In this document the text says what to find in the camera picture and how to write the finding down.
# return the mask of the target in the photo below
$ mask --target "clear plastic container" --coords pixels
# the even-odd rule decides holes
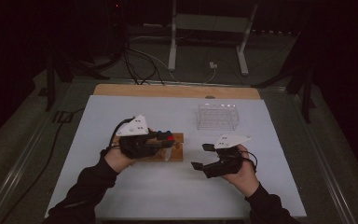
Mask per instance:
[[[199,104],[197,128],[199,130],[234,131],[240,118],[235,105]]]

